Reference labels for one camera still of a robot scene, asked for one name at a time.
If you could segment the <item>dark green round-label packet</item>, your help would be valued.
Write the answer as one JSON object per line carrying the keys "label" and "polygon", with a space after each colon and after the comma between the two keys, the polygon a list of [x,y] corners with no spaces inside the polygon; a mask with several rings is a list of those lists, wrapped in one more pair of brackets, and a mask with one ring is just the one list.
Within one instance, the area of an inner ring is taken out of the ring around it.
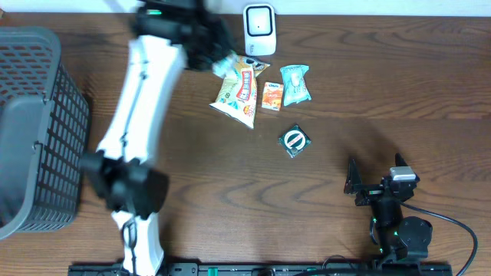
{"label": "dark green round-label packet", "polygon": [[278,143],[291,158],[295,158],[310,146],[311,139],[298,124],[295,124],[278,138]]}

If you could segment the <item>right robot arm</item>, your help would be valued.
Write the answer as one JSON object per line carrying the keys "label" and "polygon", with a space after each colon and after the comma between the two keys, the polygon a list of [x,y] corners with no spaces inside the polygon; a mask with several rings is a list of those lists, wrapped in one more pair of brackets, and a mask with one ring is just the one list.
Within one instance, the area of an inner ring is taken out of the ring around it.
{"label": "right robot arm", "polygon": [[418,266],[428,257],[432,239],[433,226],[427,220],[402,213],[402,204],[414,196],[420,178],[399,153],[394,159],[395,166],[378,184],[364,184],[351,159],[344,185],[344,193],[355,196],[356,206],[371,208],[370,235],[381,250],[381,256],[372,261],[377,269],[398,264]]}

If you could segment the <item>teal snack packet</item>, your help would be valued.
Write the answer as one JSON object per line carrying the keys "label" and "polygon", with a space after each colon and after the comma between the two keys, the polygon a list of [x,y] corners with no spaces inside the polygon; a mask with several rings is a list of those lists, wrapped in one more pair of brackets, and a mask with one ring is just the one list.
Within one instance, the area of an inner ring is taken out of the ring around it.
{"label": "teal snack packet", "polygon": [[299,104],[305,100],[311,100],[311,95],[306,87],[304,76],[310,67],[303,64],[284,66],[280,69],[283,84],[283,105]]}

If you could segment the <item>orange small box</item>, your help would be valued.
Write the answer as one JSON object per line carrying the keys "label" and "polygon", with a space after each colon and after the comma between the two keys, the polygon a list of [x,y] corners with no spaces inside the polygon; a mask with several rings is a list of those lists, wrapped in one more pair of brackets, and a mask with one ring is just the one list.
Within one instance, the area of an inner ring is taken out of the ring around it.
{"label": "orange small box", "polygon": [[262,108],[280,111],[282,106],[284,86],[282,84],[265,82],[262,93]]}

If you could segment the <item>yellow snack bag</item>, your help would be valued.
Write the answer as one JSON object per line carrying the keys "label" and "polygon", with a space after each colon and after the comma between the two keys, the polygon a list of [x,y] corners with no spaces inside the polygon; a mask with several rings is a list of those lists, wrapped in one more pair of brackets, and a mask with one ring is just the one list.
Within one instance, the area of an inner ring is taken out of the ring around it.
{"label": "yellow snack bag", "polygon": [[228,68],[216,100],[209,106],[253,129],[258,96],[256,78],[270,64],[235,52],[228,57],[228,62],[221,63]]}

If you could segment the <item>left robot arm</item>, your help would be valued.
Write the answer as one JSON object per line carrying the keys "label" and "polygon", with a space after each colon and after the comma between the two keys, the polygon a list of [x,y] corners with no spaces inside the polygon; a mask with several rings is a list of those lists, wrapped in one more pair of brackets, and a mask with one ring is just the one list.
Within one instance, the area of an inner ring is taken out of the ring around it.
{"label": "left robot arm", "polygon": [[71,275],[164,275],[159,212],[169,188],[154,168],[163,121],[184,70],[210,71],[233,51],[224,21],[203,0],[145,1],[133,23],[124,86],[103,139],[80,167],[106,202],[124,244],[116,264],[76,264]]}

